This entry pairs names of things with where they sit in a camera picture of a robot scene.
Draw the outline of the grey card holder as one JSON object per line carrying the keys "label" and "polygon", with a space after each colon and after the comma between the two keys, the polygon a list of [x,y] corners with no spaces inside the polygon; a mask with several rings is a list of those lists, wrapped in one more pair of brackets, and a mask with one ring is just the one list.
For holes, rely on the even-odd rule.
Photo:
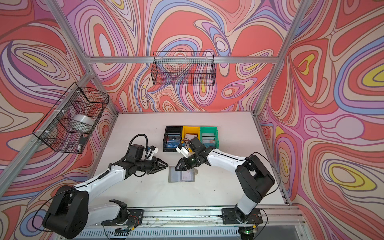
{"label": "grey card holder", "polygon": [[169,183],[188,183],[194,182],[195,177],[198,174],[196,169],[187,170],[185,172],[176,171],[175,166],[169,167]]}

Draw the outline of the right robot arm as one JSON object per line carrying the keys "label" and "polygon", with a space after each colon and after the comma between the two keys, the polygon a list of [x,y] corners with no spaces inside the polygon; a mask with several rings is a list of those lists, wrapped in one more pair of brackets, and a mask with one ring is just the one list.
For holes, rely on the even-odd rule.
{"label": "right robot arm", "polygon": [[248,157],[238,157],[212,147],[200,152],[195,151],[192,154],[186,147],[177,147],[177,152],[183,157],[177,163],[176,171],[185,172],[207,164],[236,174],[244,195],[232,209],[232,217],[222,214],[222,219],[226,223],[230,221],[240,224],[247,223],[252,211],[268,195],[269,190],[275,184],[272,174],[254,154]]}

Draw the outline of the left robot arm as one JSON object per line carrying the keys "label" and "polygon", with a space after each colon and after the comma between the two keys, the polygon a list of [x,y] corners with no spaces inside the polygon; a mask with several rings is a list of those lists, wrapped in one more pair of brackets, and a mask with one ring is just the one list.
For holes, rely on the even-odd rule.
{"label": "left robot arm", "polygon": [[109,164],[105,172],[75,186],[59,188],[42,226],[66,239],[73,239],[84,228],[101,222],[127,224],[132,214],[126,203],[112,199],[107,204],[90,204],[112,186],[136,176],[137,172],[151,175],[165,170],[169,165],[155,156],[157,151],[154,146],[131,145],[119,161]]}

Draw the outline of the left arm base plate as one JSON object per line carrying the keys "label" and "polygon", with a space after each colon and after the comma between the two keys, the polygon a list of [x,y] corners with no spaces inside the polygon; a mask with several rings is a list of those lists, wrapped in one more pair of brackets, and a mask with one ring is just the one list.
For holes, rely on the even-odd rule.
{"label": "left arm base plate", "polygon": [[102,222],[103,226],[127,226],[137,227],[143,222],[144,210],[143,209],[128,209],[113,220],[106,220]]}

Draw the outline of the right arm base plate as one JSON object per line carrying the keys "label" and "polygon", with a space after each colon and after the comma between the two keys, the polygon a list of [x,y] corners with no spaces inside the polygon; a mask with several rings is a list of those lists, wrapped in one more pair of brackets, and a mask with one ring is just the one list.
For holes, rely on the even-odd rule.
{"label": "right arm base plate", "polygon": [[261,210],[253,208],[249,214],[244,214],[236,208],[223,208],[219,217],[225,225],[252,224],[258,226],[263,223]]}

